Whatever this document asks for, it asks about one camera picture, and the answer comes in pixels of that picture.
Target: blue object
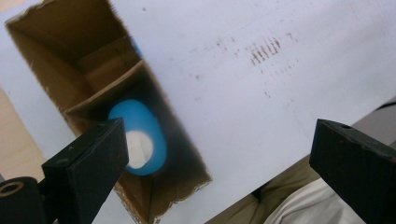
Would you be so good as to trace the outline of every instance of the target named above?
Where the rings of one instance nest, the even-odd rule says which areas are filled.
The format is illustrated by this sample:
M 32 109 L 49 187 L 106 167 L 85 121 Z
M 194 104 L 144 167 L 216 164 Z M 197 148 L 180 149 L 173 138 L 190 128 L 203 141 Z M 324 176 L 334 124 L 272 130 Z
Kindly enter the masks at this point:
M 108 118 L 123 118 L 126 133 L 140 132 L 151 140 L 151 157 L 140 168 L 133 168 L 128 164 L 127 170 L 130 173 L 134 175 L 149 175 L 163 166 L 166 160 L 166 142 L 160 124 L 147 107 L 136 100 L 126 100 L 115 105 L 111 109 Z M 131 162 L 133 155 L 131 155 L 131 151 L 129 151 L 129 154 Z

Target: rectangular opening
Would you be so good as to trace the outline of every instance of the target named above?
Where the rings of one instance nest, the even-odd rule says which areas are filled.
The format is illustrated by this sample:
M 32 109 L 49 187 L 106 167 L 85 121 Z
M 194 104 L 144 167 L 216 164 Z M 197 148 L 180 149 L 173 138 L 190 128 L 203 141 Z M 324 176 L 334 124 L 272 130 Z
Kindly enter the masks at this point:
M 125 171 L 115 186 L 135 218 L 153 223 L 210 181 L 198 150 L 106 0 L 44 1 L 9 20 L 7 28 L 76 135 L 106 120 L 112 106 L 126 99 L 142 102 L 159 121 L 168 148 L 163 168 L 146 176 Z

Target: beige cloth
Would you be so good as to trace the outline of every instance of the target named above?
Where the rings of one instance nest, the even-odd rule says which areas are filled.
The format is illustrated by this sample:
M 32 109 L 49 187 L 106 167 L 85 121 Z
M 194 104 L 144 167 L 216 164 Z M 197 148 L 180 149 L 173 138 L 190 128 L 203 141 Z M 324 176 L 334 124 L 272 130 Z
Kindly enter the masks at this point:
M 263 223 L 294 191 L 318 178 L 319 175 L 309 166 L 308 155 L 265 184 L 260 199 L 249 194 L 206 223 Z

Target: white center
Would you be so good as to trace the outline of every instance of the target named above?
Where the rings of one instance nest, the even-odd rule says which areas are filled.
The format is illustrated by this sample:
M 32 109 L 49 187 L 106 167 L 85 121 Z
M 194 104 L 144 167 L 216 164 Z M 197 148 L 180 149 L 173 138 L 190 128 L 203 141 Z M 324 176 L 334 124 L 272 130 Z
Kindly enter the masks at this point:
M 152 156 L 152 141 L 142 132 L 129 131 L 126 133 L 126 145 L 129 153 L 129 166 L 134 169 L 144 166 Z

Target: cardboard box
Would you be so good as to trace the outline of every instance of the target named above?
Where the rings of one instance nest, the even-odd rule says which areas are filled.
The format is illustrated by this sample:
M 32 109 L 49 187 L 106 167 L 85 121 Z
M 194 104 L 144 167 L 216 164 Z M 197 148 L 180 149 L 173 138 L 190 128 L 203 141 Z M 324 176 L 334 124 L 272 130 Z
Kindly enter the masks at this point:
M 154 113 L 168 146 L 164 167 L 148 176 L 124 172 L 115 186 L 137 221 L 155 222 L 210 181 L 197 149 L 106 0 L 44 1 L 9 20 L 7 28 L 76 135 L 105 120 L 110 108 L 125 99 L 140 100 Z

